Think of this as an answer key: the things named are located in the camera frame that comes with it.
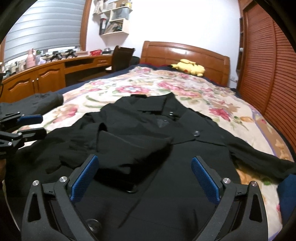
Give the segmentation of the pink bottle on desk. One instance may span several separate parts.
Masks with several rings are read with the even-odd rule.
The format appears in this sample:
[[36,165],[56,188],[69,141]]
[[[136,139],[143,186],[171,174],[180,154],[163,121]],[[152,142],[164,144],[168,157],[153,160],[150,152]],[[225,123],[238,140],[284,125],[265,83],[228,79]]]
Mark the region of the pink bottle on desk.
[[34,66],[36,66],[36,51],[34,49],[30,49],[26,59],[26,68],[29,69]]

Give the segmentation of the folded navy blue garment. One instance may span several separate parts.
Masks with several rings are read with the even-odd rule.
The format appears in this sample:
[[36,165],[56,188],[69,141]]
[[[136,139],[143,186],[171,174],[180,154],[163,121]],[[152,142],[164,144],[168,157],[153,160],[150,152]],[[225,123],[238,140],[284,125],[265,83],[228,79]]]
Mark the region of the folded navy blue garment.
[[280,212],[282,223],[285,225],[295,209],[296,202],[296,177],[290,174],[277,187],[277,193],[280,201]]

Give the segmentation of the grey window blind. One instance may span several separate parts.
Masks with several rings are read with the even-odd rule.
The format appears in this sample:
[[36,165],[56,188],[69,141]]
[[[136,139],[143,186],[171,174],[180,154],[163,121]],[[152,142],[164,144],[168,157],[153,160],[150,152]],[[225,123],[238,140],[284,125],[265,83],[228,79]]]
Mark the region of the grey window blind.
[[81,22],[85,1],[36,1],[6,35],[4,62],[28,53],[80,47]]

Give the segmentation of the yellow Pikachu plush toy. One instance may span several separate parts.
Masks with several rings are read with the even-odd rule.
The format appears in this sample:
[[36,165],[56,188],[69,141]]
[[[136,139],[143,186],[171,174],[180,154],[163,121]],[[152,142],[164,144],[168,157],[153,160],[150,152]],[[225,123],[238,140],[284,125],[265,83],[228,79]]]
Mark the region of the yellow Pikachu plush toy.
[[202,77],[205,73],[205,68],[202,65],[198,65],[195,62],[187,59],[181,59],[179,63],[172,64],[171,67],[197,77]]

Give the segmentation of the white wall shelf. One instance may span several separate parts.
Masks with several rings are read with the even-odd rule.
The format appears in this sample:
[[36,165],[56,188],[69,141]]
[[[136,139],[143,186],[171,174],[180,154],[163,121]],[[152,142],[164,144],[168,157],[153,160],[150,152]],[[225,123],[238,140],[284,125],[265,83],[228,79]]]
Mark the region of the white wall shelf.
[[101,36],[128,35],[132,1],[94,1]]

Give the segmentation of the red basket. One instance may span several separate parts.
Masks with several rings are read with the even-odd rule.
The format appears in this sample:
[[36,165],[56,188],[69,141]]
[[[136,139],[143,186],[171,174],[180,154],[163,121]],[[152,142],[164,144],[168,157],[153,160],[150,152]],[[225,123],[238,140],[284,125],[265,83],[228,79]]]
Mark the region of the red basket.
[[90,51],[90,54],[91,56],[99,56],[102,54],[102,50],[101,49],[93,50],[93,51]]

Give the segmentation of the wooden desk with cabinets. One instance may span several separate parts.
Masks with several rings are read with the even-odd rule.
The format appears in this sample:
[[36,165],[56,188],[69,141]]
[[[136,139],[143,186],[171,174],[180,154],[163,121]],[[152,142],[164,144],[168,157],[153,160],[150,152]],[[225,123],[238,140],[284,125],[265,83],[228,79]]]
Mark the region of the wooden desk with cabinets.
[[111,65],[112,55],[77,57],[29,68],[2,81],[1,102],[12,103],[35,93],[66,87],[66,75]]

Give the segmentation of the wooden bed headboard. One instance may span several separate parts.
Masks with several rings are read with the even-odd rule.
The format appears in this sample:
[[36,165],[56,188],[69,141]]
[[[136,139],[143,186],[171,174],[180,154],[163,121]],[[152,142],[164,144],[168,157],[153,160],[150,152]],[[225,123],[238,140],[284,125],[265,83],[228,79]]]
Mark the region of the wooden bed headboard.
[[181,59],[196,62],[205,68],[204,76],[217,84],[227,86],[230,77],[230,58],[216,52],[186,44],[145,41],[141,64],[165,66]]

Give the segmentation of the folded black jacket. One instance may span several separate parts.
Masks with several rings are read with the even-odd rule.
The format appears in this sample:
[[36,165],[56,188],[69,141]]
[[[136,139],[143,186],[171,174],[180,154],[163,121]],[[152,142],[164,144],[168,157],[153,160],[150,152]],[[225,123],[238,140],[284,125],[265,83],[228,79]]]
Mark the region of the folded black jacket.
[[13,103],[1,102],[1,118],[6,114],[17,112],[24,115],[43,115],[61,106],[63,103],[64,97],[60,93],[51,91],[38,93]]

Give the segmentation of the wooden louvered wardrobe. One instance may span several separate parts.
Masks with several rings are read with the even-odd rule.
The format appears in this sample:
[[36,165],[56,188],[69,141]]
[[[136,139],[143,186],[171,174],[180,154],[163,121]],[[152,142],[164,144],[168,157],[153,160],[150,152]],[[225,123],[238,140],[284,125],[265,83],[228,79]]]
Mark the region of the wooden louvered wardrobe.
[[256,1],[239,1],[243,53],[238,91],[295,148],[295,51]]

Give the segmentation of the black double-breasted coat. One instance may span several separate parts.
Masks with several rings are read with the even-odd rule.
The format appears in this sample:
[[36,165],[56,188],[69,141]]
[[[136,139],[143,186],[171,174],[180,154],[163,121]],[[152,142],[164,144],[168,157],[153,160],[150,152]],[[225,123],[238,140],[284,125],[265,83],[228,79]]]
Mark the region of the black double-breasted coat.
[[191,170],[195,156],[235,183],[239,166],[275,181],[295,173],[295,163],[254,149],[172,93],[132,95],[17,151],[4,180],[16,221],[33,181],[68,176],[91,154],[99,168],[77,208],[100,223],[99,240],[192,240],[214,210]]

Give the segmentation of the floral bed blanket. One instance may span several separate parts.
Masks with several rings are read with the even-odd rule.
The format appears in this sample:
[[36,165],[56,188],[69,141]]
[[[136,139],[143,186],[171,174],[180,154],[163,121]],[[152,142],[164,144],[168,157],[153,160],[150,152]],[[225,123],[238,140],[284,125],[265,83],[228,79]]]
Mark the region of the floral bed blanket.
[[[84,114],[98,112],[120,98],[169,93],[174,94],[183,106],[209,117],[254,149],[295,163],[281,136],[267,138],[275,133],[275,129],[255,107],[238,98],[232,90],[201,77],[151,67],[137,66],[125,74],[93,80],[66,92],[63,94],[64,103],[46,113],[41,126],[49,133],[57,128],[72,126]],[[252,180],[258,183],[266,210],[268,240],[273,240],[284,228],[277,192],[278,184],[282,181],[272,180],[243,166],[237,167],[236,171],[240,177],[237,184],[247,185]]]

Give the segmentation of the dark wooden chair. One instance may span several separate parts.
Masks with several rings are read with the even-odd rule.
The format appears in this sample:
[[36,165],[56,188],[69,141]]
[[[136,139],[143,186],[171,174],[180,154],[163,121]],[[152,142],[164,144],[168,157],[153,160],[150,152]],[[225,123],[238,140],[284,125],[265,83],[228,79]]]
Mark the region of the dark wooden chair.
[[140,58],[133,56],[135,48],[126,48],[121,46],[116,46],[111,59],[111,66],[107,67],[105,70],[107,73],[114,73],[117,71],[125,70],[131,65],[137,65],[140,62]]

